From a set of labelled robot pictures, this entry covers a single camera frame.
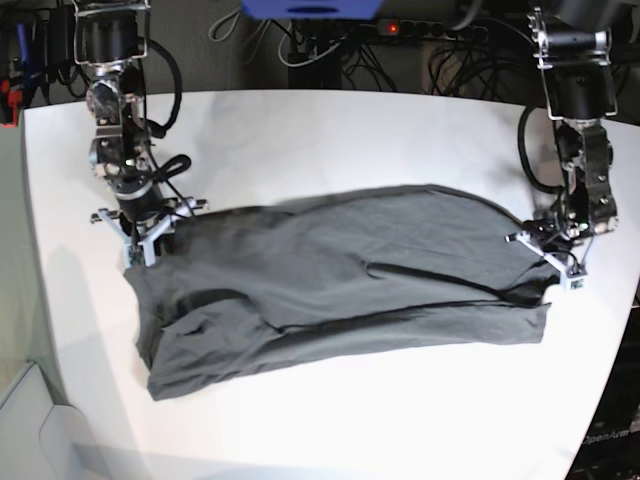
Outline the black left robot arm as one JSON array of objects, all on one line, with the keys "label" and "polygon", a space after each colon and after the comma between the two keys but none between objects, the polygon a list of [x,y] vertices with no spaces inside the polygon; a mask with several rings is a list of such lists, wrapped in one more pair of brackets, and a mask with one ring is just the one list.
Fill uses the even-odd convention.
[{"label": "black left robot arm", "polygon": [[574,247],[618,225],[610,186],[613,148],[602,122],[618,112],[610,51],[619,11],[605,1],[534,1],[528,15],[562,182],[547,185],[533,173],[524,140],[532,110],[526,108],[518,123],[521,165],[531,185],[555,199],[506,239],[539,255],[570,289],[581,287],[587,275],[586,260],[574,255]]}]

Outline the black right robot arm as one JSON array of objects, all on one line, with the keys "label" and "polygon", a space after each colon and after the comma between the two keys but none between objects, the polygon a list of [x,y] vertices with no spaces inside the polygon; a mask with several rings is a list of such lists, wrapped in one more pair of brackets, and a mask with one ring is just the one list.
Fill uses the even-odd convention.
[{"label": "black right robot arm", "polygon": [[[91,72],[86,104],[96,131],[89,163],[118,203],[116,210],[100,209],[91,220],[115,229],[129,263],[150,265],[176,223],[206,204],[179,191],[170,197],[162,192],[191,167],[188,156],[158,164],[152,153],[153,140],[164,138],[177,121],[182,76],[173,56],[150,37],[149,2],[76,1],[73,6],[74,60]],[[143,61],[151,52],[166,62],[173,78],[173,105],[163,124],[148,117]]]}]

